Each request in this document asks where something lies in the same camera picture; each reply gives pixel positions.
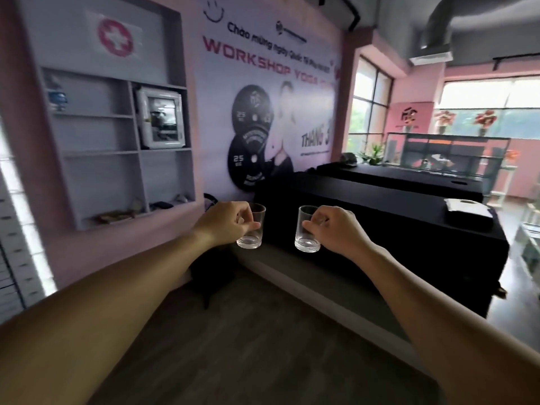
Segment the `person's left forearm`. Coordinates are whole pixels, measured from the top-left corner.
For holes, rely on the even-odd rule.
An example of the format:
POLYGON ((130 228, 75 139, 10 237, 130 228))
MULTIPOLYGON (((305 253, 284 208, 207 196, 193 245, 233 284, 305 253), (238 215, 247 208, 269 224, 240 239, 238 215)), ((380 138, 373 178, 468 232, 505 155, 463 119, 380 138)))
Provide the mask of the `person's left forearm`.
POLYGON ((0 405, 86 405, 172 286, 208 250, 202 231, 127 258, 0 326, 0 405))

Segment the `black covered long table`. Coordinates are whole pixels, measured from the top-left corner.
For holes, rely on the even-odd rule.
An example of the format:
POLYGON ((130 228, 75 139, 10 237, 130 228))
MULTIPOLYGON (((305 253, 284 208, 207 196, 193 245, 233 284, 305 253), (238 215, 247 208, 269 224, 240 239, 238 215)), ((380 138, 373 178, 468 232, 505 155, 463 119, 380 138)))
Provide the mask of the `black covered long table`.
POLYGON ((507 263, 509 242, 491 217, 455 217, 445 197, 394 190, 306 172, 260 181, 254 201, 266 207, 263 240, 292 251, 301 206, 351 211, 368 237, 409 271, 486 318, 507 263))
POLYGON ((388 189, 484 203, 482 183, 464 177, 364 163, 355 167, 343 163, 327 163, 310 168, 307 172, 388 189))

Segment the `clear drinking glass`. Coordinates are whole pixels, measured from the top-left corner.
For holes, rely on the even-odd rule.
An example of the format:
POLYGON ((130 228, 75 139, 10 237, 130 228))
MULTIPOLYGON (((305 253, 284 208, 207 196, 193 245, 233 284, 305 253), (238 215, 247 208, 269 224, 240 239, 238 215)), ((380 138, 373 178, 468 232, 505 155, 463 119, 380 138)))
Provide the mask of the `clear drinking glass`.
POLYGON ((260 223, 260 226, 256 230, 247 232, 236 243, 243 249, 257 249, 262 244, 266 207, 253 202, 249 203, 249 207, 253 215, 253 220, 260 223))
POLYGON ((298 209, 298 219, 295 232, 295 247, 299 251, 315 253, 320 250, 320 242, 314 235, 303 227, 304 221, 311 221, 313 214, 317 211, 317 206, 303 205, 298 209))

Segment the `black track light rail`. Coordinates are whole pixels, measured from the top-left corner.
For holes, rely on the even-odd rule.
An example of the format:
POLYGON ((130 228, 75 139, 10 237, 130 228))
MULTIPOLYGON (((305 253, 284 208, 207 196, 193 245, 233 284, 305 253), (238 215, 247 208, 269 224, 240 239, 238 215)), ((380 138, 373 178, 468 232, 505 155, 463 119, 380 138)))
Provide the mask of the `black track light rail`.
POLYGON ((504 55, 492 59, 493 72, 534 72, 540 70, 540 52, 504 55))

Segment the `small items on shelf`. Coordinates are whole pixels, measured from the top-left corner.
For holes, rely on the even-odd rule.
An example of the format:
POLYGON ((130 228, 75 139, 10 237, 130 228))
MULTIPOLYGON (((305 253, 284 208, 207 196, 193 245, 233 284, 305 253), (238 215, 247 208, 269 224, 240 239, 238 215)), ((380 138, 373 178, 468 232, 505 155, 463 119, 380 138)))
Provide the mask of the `small items on shelf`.
POLYGON ((127 220, 145 217, 153 212, 169 210, 181 204, 190 203, 192 200, 182 194, 176 195, 171 201, 157 201, 144 205, 143 201, 135 198, 131 206, 126 210, 114 210, 94 215, 89 218, 94 224, 118 224, 127 220))

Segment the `black chair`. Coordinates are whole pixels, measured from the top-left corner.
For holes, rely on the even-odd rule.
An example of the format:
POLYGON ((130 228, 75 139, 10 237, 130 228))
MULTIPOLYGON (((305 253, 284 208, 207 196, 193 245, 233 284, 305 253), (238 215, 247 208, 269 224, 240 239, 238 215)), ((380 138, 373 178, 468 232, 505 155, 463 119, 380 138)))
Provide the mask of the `black chair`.
POLYGON ((213 294, 234 279, 233 267, 236 259, 228 250, 229 241, 202 253, 190 266, 192 289, 202 296, 207 310, 213 294))

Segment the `blue water bottle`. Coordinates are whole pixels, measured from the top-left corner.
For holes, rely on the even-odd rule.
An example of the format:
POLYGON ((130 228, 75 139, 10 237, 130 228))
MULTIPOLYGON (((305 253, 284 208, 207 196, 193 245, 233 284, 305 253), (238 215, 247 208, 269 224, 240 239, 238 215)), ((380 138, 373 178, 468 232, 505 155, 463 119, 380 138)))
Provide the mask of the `blue water bottle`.
POLYGON ((55 112, 64 112, 68 100, 58 79, 54 75, 47 73, 44 75, 44 81, 51 110, 55 112))

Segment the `wide window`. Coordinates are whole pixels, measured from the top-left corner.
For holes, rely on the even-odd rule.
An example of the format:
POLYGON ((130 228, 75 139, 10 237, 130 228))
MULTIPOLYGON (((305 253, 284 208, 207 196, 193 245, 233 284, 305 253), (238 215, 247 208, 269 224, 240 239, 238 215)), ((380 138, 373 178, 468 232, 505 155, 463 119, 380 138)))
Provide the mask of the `wide window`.
POLYGON ((540 140, 540 76, 446 82, 434 115, 444 109, 456 114, 445 134, 478 136, 476 115, 493 109, 486 136, 540 140))

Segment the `glass display cabinet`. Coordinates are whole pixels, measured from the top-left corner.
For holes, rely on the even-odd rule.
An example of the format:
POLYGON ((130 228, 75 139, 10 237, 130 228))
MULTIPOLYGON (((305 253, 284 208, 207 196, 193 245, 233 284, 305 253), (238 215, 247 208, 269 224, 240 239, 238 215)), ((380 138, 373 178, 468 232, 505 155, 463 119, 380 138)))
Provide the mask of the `glass display cabinet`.
POLYGON ((481 183, 484 196, 495 188, 509 138, 424 133, 389 133, 383 163, 402 169, 460 177, 481 183))

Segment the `white and black box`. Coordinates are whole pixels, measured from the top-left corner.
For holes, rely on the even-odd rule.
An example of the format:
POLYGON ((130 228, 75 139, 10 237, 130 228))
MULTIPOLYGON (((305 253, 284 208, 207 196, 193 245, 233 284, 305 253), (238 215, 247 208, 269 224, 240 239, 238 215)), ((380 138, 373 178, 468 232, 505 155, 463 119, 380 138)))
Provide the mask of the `white and black box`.
POLYGON ((470 231, 490 231, 495 222, 490 207, 467 199, 445 198, 445 222, 470 231))

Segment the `grey wall shelf unit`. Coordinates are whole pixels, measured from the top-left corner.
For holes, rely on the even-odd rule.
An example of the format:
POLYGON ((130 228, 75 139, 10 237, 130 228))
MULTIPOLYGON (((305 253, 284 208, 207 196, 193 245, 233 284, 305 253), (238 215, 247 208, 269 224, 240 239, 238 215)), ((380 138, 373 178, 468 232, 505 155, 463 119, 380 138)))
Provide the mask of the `grey wall shelf unit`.
POLYGON ((126 210, 135 198, 146 205, 169 202, 182 194, 192 200, 187 204, 195 202, 180 12, 154 0, 17 2, 77 230, 108 226, 94 224, 89 218, 126 210), (89 43, 86 10, 141 27, 142 60, 121 60, 96 53, 89 43), (44 81, 47 73, 58 79, 67 96, 64 112, 51 110, 44 81), (181 94, 184 148, 142 149, 135 95, 140 86, 181 94))

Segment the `green potted plant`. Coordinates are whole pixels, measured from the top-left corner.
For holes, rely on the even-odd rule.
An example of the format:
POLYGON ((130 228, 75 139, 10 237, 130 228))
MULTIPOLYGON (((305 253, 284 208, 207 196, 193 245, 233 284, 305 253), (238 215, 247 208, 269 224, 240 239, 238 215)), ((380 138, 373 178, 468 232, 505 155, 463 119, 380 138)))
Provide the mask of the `green potted plant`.
POLYGON ((362 163, 371 166, 381 165, 384 158, 384 145, 382 143, 372 143, 367 150, 359 152, 358 157, 362 160, 362 163))

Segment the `person's right hand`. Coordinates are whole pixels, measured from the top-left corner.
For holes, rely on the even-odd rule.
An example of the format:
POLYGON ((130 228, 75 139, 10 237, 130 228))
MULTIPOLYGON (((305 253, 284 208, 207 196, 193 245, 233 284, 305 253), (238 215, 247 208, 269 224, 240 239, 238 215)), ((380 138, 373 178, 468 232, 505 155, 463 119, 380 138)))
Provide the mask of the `person's right hand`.
POLYGON ((315 239, 328 250, 343 257, 357 261, 368 251, 374 249, 374 244, 367 236, 355 215, 337 206, 320 206, 313 214, 311 221, 321 225, 321 233, 314 235, 315 239))

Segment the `black framed window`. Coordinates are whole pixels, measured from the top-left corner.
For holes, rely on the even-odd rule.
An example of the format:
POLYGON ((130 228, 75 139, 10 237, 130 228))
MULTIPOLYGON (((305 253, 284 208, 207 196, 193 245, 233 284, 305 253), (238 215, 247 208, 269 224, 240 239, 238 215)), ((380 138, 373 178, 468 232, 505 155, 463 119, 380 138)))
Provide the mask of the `black framed window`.
POLYGON ((394 78, 360 55, 353 85, 344 149, 357 156, 372 143, 383 144, 394 78))

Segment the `person's left hand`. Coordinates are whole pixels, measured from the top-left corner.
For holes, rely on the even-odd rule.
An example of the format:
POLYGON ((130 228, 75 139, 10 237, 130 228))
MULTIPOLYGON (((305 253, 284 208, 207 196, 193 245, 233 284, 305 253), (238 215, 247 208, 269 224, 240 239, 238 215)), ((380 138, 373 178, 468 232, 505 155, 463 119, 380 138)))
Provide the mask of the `person's left hand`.
POLYGON ((236 242, 247 233, 237 228, 238 220, 254 221, 248 202, 219 202, 199 218, 192 232, 210 249, 231 240, 236 242))

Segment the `person's right forearm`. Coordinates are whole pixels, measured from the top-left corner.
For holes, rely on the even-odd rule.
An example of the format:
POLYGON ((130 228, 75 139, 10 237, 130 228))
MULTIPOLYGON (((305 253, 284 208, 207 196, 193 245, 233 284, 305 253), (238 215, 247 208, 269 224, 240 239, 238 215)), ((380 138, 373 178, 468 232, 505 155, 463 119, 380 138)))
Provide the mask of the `person's right forearm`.
POLYGON ((376 246, 355 248, 449 405, 540 405, 540 354, 429 285, 376 246))

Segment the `white first aid box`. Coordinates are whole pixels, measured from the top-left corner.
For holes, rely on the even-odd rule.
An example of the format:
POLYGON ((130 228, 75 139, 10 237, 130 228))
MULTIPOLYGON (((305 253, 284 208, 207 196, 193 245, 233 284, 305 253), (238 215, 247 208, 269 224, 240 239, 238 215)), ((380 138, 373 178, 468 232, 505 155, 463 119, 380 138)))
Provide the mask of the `white first aid box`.
POLYGON ((141 27, 86 10, 90 47, 98 54, 121 60, 142 60, 144 31, 141 27))

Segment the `grey ceiling air duct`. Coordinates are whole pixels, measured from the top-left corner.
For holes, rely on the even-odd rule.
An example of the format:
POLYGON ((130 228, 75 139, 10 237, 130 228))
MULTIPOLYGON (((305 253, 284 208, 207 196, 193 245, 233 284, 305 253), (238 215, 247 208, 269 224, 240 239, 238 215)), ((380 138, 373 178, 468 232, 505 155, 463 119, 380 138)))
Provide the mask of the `grey ceiling air duct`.
POLYGON ((430 14, 421 33, 420 48, 409 59, 413 66, 453 61, 451 21, 455 16, 455 0, 441 0, 430 14))

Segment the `pink logo sign board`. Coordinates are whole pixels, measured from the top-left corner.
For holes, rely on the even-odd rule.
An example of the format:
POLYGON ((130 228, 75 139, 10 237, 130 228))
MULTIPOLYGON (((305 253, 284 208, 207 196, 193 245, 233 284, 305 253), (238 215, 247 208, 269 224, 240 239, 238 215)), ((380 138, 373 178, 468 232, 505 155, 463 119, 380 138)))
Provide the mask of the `pink logo sign board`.
POLYGON ((410 127, 412 133, 427 134, 433 121, 435 102, 395 102, 388 112, 385 133, 402 132, 410 127))

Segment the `large printed wall banner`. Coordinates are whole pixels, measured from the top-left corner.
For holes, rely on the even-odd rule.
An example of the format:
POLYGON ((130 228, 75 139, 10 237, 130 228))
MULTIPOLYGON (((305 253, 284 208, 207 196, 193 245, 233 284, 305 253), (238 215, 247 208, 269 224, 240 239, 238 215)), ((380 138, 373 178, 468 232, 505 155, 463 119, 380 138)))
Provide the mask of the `large printed wall banner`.
POLYGON ((328 163, 341 32, 305 0, 194 0, 204 192, 248 200, 267 178, 328 163))

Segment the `red flower vase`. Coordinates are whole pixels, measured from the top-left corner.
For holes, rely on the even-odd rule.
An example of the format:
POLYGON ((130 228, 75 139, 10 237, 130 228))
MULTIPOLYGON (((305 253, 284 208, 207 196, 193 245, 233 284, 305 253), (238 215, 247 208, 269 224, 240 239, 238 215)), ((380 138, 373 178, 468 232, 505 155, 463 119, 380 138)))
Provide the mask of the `red flower vase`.
POLYGON ((456 114, 450 110, 444 109, 438 111, 435 115, 436 133, 444 135, 449 127, 454 123, 456 114))
POLYGON ((476 115, 473 125, 479 127, 478 136, 485 137, 490 129, 490 127, 496 122, 497 115, 495 110, 487 109, 484 112, 481 112, 476 115))

